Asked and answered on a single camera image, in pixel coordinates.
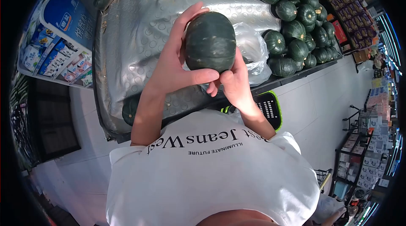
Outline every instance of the plastic bag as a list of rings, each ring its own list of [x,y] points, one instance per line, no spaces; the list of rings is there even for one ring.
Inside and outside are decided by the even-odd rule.
[[[373,61],[367,60],[357,66],[358,71],[373,69]]]
[[[271,68],[266,64],[268,60],[268,50],[265,40],[261,34],[248,24],[241,22],[233,25],[236,33],[236,43],[241,51],[248,70],[248,82],[251,87],[258,86],[264,81],[267,81],[271,76]],[[186,63],[184,70],[190,70]],[[204,91],[207,90],[209,84],[200,84]]]
[[[318,224],[322,224],[336,211],[342,210],[342,213],[344,213],[344,208],[344,202],[340,202],[333,197],[330,197],[324,193],[320,193],[316,211],[314,211],[314,213],[310,217],[310,220],[313,220]]]

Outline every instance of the shopping basket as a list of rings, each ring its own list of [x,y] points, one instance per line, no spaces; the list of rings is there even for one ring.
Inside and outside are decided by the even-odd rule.
[[[278,131],[282,126],[282,112],[276,94],[273,91],[267,91],[253,97],[253,99],[275,131]],[[219,111],[229,113],[234,112],[235,109],[234,106],[226,106],[221,107]]]

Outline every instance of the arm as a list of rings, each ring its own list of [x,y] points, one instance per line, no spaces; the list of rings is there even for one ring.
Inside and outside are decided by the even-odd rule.
[[[332,224],[340,218],[343,213],[345,213],[347,209],[345,207],[337,210],[335,213],[333,213],[325,222],[322,223],[322,226],[332,226]]]
[[[219,78],[220,75],[213,69],[193,71],[182,69],[185,62],[181,52],[182,36],[190,20],[200,13],[209,11],[208,8],[202,9],[202,5],[203,3],[199,2],[190,6],[175,20],[156,68],[141,93],[131,130],[131,146],[148,146],[160,137],[167,93]]]
[[[227,99],[240,110],[246,127],[268,140],[276,134],[275,129],[266,120],[252,98],[247,66],[238,48],[236,49],[236,60],[231,70],[224,71],[220,76],[220,81],[211,82],[206,92],[211,93],[211,96],[214,97],[220,83],[224,86],[224,94]]]

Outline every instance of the white t-shirt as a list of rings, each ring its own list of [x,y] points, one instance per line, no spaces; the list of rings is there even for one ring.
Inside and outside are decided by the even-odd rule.
[[[288,132],[266,140],[226,114],[203,110],[161,133],[147,147],[110,153],[110,225],[194,226],[235,209],[302,225],[316,209],[316,174]]]

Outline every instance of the person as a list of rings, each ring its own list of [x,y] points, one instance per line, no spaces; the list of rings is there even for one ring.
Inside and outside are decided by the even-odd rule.
[[[182,37],[202,9],[176,19],[141,93],[131,146],[111,151],[106,218],[112,226],[302,225],[316,209],[316,174],[288,132],[276,133],[256,106],[236,49],[231,70],[185,71]],[[214,110],[193,112],[161,130],[165,95],[223,84],[244,125]]]

